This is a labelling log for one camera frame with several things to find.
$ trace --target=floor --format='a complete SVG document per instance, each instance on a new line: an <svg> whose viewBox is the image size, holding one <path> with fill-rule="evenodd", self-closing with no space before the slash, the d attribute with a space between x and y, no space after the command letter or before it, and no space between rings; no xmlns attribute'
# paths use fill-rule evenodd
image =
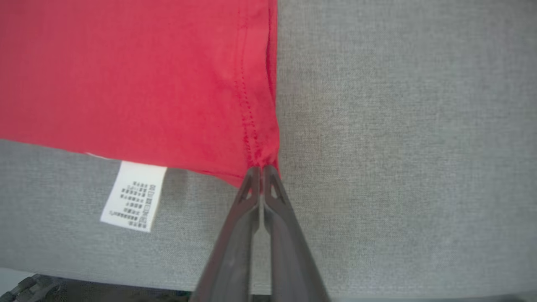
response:
<svg viewBox="0 0 537 302"><path fill-rule="evenodd" d="M0 268L0 295L12 290L30 272ZM142 287L100 284L66 280L62 291L46 301L117 301L117 302L186 302L190 293L183 291L147 289ZM267 296L255 296L253 302L268 302ZM537 302L537 292L516 296L486 297L472 299L338 299L337 302Z"/></svg>

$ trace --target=gray fabric surface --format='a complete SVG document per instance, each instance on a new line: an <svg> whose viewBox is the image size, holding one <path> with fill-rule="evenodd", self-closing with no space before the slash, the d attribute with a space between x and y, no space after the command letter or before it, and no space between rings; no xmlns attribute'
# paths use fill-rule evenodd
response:
<svg viewBox="0 0 537 302"><path fill-rule="evenodd" d="M535 16L528 1L280 0L280 168L331 295L537 288ZM99 222L119 162L0 155L0 266L19 270L192 289L235 194L169 170L143 234Z"/></svg>

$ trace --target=care label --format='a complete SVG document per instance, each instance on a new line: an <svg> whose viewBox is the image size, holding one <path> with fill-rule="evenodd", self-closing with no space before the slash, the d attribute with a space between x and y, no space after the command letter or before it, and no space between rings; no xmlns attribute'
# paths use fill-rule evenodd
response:
<svg viewBox="0 0 537 302"><path fill-rule="evenodd" d="M101 221L151 232L165 173L166 167L122 161Z"/></svg>

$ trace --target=stitching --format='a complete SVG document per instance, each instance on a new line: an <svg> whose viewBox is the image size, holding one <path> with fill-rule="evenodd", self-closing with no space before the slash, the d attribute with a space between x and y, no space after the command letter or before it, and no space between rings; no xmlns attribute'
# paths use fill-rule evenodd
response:
<svg viewBox="0 0 537 302"><path fill-rule="evenodd" d="M241 119L242 119L242 127L243 127L243 144L244 144L244 152L246 153L246 163L248 167L253 166L252 161L252 152L250 148L250 144L248 143L248 132L246 131L246 118L244 117L244 111L242 110L242 100L241 100L241 93L239 91L238 87L238 71L237 71L237 59L238 59L238 44L239 44L239 36L241 35L241 1L238 0L238 10L237 10L237 36L235 38L235 56L234 56L234 74L235 74L235 91L237 92L237 98L239 102L239 109L241 111Z"/></svg>
<svg viewBox="0 0 537 302"><path fill-rule="evenodd" d="M243 121L243 127L244 127L244 139L243 142L246 147L246 151L248 152L248 165L254 166L258 164L259 162L259 156L260 156L260 148L259 148L259 141L257 137L257 130L256 130L256 124L253 120L253 114L252 114L252 107L250 105L250 102L248 101L248 94L246 93L246 80L244 79L244 53L246 51L246 40L248 37L248 1L245 2L245 14L244 14L244 43L242 45L242 51L241 51L241 79L242 79L242 93L244 95L244 98L239 98L239 100L242 100L243 106L246 107L247 112L244 112L243 106L241 106L242 109L242 121ZM252 148L250 145L250 140L248 136L248 126L251 127L251 139L253 139L253 142L255 144L255 152L253 154L254 158L252 158Z"/></svg>

